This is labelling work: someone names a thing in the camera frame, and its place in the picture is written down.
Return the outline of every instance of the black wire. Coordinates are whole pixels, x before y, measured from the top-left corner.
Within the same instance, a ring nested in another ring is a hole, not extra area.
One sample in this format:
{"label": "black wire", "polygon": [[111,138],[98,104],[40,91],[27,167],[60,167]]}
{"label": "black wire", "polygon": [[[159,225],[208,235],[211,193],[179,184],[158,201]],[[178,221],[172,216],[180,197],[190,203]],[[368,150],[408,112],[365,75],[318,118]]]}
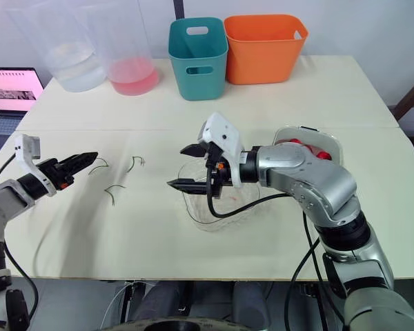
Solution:
{"label": "black wire", "polygon": [[320,242],[320,240],[319,240],[319,238],[317,238],[315,243],[310,247],[310,249],[305,254],[302,261],[297,266],[296,271],[295,271],[293,277],[291,278],[290,285],[289,285],[288,290],[287,290],[287,295],[285,297],[285,304],[284,304],[284,323],[285,323],[286,331],[290,331],[290,321],[288,320],[288,307],[290,305],[291,293],[293,291],[293,286],[295,285],[297,275],[300,273],[302,267],[304,267],[304,264],[306,263],[306,260],[308,260],[310,255],[314,252],[317,245],[319,245],[319,242]]}
{"label": "black wire", "polygon": [[[11,163],[11,161],[14,158],[15,158],[15,154],[11,155],[11,157],[1,166],[0,174],[3,172],[3,170],[5,170],[5,168],[8,166],[8,164]],[[21,275],[24,277],[24,279],[26,279],[26,281],[28,281],[30,287],[32,288],[32,291],[34,292],[34,305],[32,306],[32,309],[30,310],[30,313],[29,313],[29,319],[32,319],[32,317],[34,316],[35,310],[37,309],[37,306],[39,304],[39,291],[38,291],[37,287],[35,286],[34,282],[32,281],[32,279],[24,272],[23,269],[21,269],[21,266],[15,261],[14,257],[11,255],[11,253],[8,249],[8,245],[6,245],[5,241],[3,242],[3,246],[4,246],[5,254],[8,256],[11,263],[21,273]]]}
{"label": "black wire", "polygon": [[271,285],[270,285],[270,289],[268,290],[267,295],[265,296],[265,300],[267,300],[267,299],[268,299],[268,297],[270,296],[270,294],[271,294],[271,290],[273,289],[274,284],[275,284],[275,282],[274,282],[274,281],[272,281],[272,282],[271,282]]}
{"label": "black wire", "polygon": [[23,269],[21,269],[21,266],[15,261],[14,257],[11,255],[8,249],[8,246],[6,245],[6,242],[4,242],[4,247],[5,247],[5,253],[8,256],[9,260],[12,262],[14,267],[21,273],[21,275],[26,279],[26,281],[28,281],[30,287],[32,288],[32,291],[34,292],[34,305],[32,306],[32,309],[30,310],[30,313],[29,313],[29,319],[32,319],[32,317],[34,316],[35,310],[37,309],[37,306],[39,305],[39,291],[37,287],[35,286],[34,282],[32,281],[32,279],[24,272]]}
{"label": "black wire", "polygon": [[15,158],[15,154],[11,155],[11,157],[1,166],[0,168],[0,174],[5,170],[5,168],[8,166],[9,163]]}
{"label": "black wire", "polygon": [[233,215],[236,215],[240,212],[243,212],[244,210],[247,210],[249,208],[254,207],[255,205],[258,205],[262,202],[271,200],[271,199],[276,199],[276,198],[283,198],[283,197],[289,197],[290,195],[286,194],[286,193],[279,193],[279,194],[273,194],[273,195],[269,195],[268,197],[264,197],[258,200],[255,200],[253,202],[250,202],[247,205],[244,205],[236,210],[233,210],[232,212],[227,212],[226,214],[218,214],[215,211],[215,207],[213,206],[213,193],[212,193],[212,168],[209,167],[207,168],[207,178],[206,178],[206,193],[207,193],[207,204],[208,204],[208,209],[210,210],[210,213],[214,216],[217,217],[218,219],[216,221],[212,221],[209,223],[204,223],[204,224],[212,224],[212,223],[216,223],[218,221],[220,221],[220,219],[225,219],[226,217],[230,217]]}
{"label": "black wire", "polygon": [[[306,238],[308,240],[309,246],[311,247],[312,246],[312,241],[311,241],[310,231],[308,230],[308,224],[306,222],[306,215],[305,215],[304,212],[302,212],[302,219],[304,220],[304,228],[305,228]],[[325,295],[325,299],[328,301],[328,303],[330,304],[331,309],[333,309],[334,313],[337,315],[337,317],[339,318],[339,320],[342,323],[344,323],[344,316],[337,309],[336,305],[334,304],[334,301],[331,299],[330,294],[328,293],[327,289],[324,286],[324,280],[322,279],[322,275],[321,275],[320,270],[319,270],[319,265],[317,264],[317,259],[316,259],[315,251],[313,251],[311,253],[311,256],[313,258],[313,264],[315,265],[317,278],[319,279],[319,285],[320,285],[320,287],[322,289],[322,292]]]}

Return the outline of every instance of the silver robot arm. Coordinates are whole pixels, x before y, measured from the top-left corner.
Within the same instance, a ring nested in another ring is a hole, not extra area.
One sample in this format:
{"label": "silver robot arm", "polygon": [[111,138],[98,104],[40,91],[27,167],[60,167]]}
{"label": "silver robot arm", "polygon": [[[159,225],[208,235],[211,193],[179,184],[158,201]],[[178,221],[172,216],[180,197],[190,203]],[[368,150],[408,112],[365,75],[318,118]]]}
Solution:
{"label": "silver robot arm", "polygon": [[[243,151],[236,132],[220,114],[212,115],[199,133],[199,144],[181,151],[194,157],[207,156],[207,178],[211,182],[176,179],[169,185],[188,194],[212,192],[219,198],[223,185],[259,182],[289,194],[319,233],[330,286],[337,296],[346,299],[346,328],[414,330],[414,311],[393,291],[391,267],[360,208],[353,176],[298,143]],[[236,172],[239,180],[231,175]]]}

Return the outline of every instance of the cable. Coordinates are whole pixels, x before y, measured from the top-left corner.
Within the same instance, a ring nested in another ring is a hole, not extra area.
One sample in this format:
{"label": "cable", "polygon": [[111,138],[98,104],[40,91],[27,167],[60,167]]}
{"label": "cable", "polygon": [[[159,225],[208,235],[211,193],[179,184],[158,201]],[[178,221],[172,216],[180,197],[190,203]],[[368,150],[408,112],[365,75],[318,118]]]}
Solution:
{"label": "cable", "polygon": [[290,331],[290,322],[288,320],[288,306],[290,304],[291,293],[293,291],[293,286],[295,285],[297,275],[299,275],[302,267],[304,267],[304,264],[305,264],[306,260],[308,260],[310,255],[313,253],[314,249],[317,247],[317,245],[319,245],[319,242],[320,242],[320,240],[319,240],[319,238],[317,238],[315,243],[310,247],[310,250],[308,250],[308,252],[305,254],[302,261],[297,266],[296,271],[295,271],[293,277],[291,278],[291,282],[290,282],[290,285],[289,285],[288,290],[287,290],[287,295],[285,297],[285,305],[284,305],[284,323],[285,323],[286,331]]}
{"label": "cable", "polygon": [[1,166],[0,168],[0,174],[5,170],[5,168],[8,166],[9,163],[15,158],[15,154],[11,155],[11,157]]}
{"label": "cable", "polygon": [[132,282],[132,283],[129,283],[129,284],[126,284],[125,286],[123,286],[123,288],[122,289],[120,289],[120,291],[118,291],[117,293],[116,293],[116,295],[112,298],[112,300],[110,301],[110,303],[109,303],[109,306],[107,307],[107,309],[106,309],[106,312],[104,313],[104,316],[103,316],[103,321],[101,321],[101,325],[99,326],[99,329],[98,330],[103,330],[103,326],[104,326],[104,321],[106,320],[106,317],[108,316],[108,313],[109,313],[109,309],[110,309],[110,307],[112,307],[112,304],[115,302],[115,299],[126,289],[126,288],[128,288],[129,286],[132,286],[133,284],[135,284],[135,283],[143,283],[143,284],[146,284],[146,285],[149,285],[149,286],[152,286],[152,287],[154,287],[155,286],[155,284],[151,284],[151,283],[147,283],[147,282],[145,282],[145,281],[134,281],[134,282]]}
{"label": "cable", "polygon": [[[15,158],[15,154],[11,155],[10,158],[1,166],[0,168],[0,174],[5,170],[5,168],[8,166],[9,163]],[[21,268],[21,266],[15,261],[14,257],[12,256],[11,252],[9,251],[8,245],[6,245],[6,241],[3,242],[3,248],[5,250],[5,254],[8,257],[8,259],[11,261],[11,263],[14,265],[14,267],[20,272],[21,276],[28,281],[30,287],[32,288],[32,291],[34,292],[34,305],[32,306],[32,309],[29,313],[29,319],[32,319],[34,316],[35,310],[37,309],[37,306],[39,305],[39,291],[37,287],[35,286],[32,279],[24,272],[24,270]]]}
{"label": "cable", "polygon": [[208,167],[207,168],[207,178],[206,178],[206,193],[207,193],[207,204],[208,204],[208,209],[210,210],[210,213],[214,216],[217,217],[218,219],[216,221],[212,221],[209,223],[204,223],[204,224],[212,224],[212,223],[216,223],[218,221],[220,221],[220,219],[225,219],[226,217],[230,217],[233,215],[236,215],[240,212],[243,212],[244,210],[247,210],[249,208],[254,207],[255,205],[258,205],[262,202],[271,200],[271,199],[276,199],[276,198],[283,198],[283,197],[289,197],[290,195],[286,194],[286,193],[279,193],[279,194],[273,194],[273,195],[269,195],[268,197],[264,197],[258,200],[255,200],[253,202],[250,202],[247,205],[244,205],[236,210],[233,210],[232,212],[227,212],[226,214],[218,214],[215,211],[215,207],[213,206],[213,193],[212,193],[212,168]]}
{"label": "cable", "polygon": [[271,285],[270,285],[270,289],[268,290],[268,292],[267,292],[267,294],[266,294],[266,296],[265,296],[265,300],[268,300],[268,297],[269,297],[269,296],[270,296],[270,294],[271,294],[271,290],[273,289],[274,284],[275,284],[275,282],[274,282],[274,281],[272,281],[272,282],[271,282]]}
{"label": "cable", "polygon": [[[309,244],[309,246],[311,248],[312,241],[311,241],[310,231],[308,230],[308,224],[306,222],[306,215],[305,215],[304,212],[302,212],[302,219],[304,220],[304,227],[305,227],[306,238],[307,238],[308,244]],[[342,324],[344,324],[344,316],[337,309],[336,305],[334,304],[334,301],[331,299],[330,294],[328,293],[327,289],[324,286],[324,280],[322,279],[322,275],[321,275],[320,270],[319,270],[319,265],[317,264],[316,254],[315,254],[315,251],[314,250],[312,251],[311,256],[313,258],[313,264],[315,265],[317,278],[319,279],[319,285],[320,285],[320,287],[322,289],[322,292],[325,295],[325,299],[328,301],[331,309],[333,309],[334,313],[337,315],[337,317],[342,322]]]}
{"label": "cable", "polygon": [[21,273],[21,276],[23,276],[24,279],[28,281],[30,287],[32,288],[32,291],[34,292],[34,305],[32,306],[32,309],[30,310],[30,313],[29,313],[29,319],[32,319],[32,317],[34,316],[35,310],[37,309],[37,306],[39,305],[39,291],[37,287],[35,286],[34,282],[32,281],[32,279],[24,272],[23,269],[21,269],[21,266],[15,261],[14,257],[11,255],[8,249],[8,245],[6,245],[6,241],[4,241],[3,243],[4,243],[5,253],[8,256],[8,259],[12,262],[14,267]]}

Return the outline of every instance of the laptop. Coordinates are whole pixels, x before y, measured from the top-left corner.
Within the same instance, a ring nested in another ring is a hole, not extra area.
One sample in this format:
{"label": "laptop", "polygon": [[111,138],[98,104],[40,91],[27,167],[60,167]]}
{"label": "laptop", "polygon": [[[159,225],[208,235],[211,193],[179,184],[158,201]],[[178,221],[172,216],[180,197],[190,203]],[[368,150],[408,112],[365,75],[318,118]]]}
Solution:
{"label": "laptop", "polygon": [[42,92],[34,68],[0,68],[0,148]]}

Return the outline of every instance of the clear plastic container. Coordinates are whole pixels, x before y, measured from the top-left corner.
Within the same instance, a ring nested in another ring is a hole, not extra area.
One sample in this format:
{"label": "clear plastic container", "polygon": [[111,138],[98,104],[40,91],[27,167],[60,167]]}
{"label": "clear plastic container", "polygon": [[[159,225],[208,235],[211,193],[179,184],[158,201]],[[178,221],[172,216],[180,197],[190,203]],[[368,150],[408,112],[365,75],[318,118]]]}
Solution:
{"label": "clear plastic container", "polygon": [[[178,178],[206,181],[206,175],[206,162],[202,159],[185,164],[179,171]],[[242,188],[224,186],[221,198],[213,199],[213,205],[218,213],[224,214],[258,200],[260,195],[259,184],[256,183],[244,183]],[[217,219],[210,213],[205,195],[183,193],[183,197],[190,217],[195,225],[204,231],[216,231],[230,223],[242,221],[248,218],[254,210],[251,208],[225,219]]]}
{"label": "clear plastic container", "polygon": [[104,81],[84,29],[62,1],[11,1],[6,11],[65,90],[81,92]]}
{"label": "clear plastic container", "polygon": [[118,93],[143,94],[158,84],[138,0],[89,1],[77,10]]}

